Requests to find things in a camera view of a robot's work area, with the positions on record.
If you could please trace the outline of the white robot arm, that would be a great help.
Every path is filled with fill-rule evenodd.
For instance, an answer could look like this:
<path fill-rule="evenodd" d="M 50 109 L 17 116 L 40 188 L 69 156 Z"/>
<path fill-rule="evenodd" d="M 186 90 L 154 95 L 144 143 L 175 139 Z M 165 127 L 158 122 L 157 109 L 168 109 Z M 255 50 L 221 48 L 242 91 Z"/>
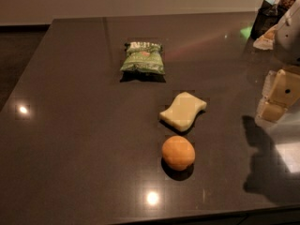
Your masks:
<path fill-rule="evenodd" d="M 300 98 L 300 0 L 277 24 L 274 54 L 283 67 L 265 77 L 257 108 L 257 117 L 271 123 L 276 123 Z"/>

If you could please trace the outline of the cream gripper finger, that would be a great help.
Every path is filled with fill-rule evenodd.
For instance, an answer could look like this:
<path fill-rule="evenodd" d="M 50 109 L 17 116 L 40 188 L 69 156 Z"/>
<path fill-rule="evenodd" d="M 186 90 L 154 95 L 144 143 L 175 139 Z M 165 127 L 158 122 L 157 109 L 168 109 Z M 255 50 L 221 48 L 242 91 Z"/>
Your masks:
<path fill-rule="evenodd" d="M 261 99 L 256 111 L 256 116 L 262 120 L 275 123 L 286 111 L 287 109 L 282 106 Z"/>
<path fill-rule="evenodd" d="M 283 107 L 291 107 L 300 98 L 300 75 L 279 70 L 274 79 L 268 99 Z"/>

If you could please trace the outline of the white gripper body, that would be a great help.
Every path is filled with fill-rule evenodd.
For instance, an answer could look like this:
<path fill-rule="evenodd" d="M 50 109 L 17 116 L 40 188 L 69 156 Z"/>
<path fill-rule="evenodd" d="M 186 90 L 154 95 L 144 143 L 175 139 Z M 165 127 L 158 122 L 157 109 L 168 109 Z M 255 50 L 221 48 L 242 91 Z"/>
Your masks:
<path fill-rule="evenodd" d="M 284 65 L 283 68 L 286 74 L 295 74 L 300 76 L 300 66 L 296 65 Z"/>

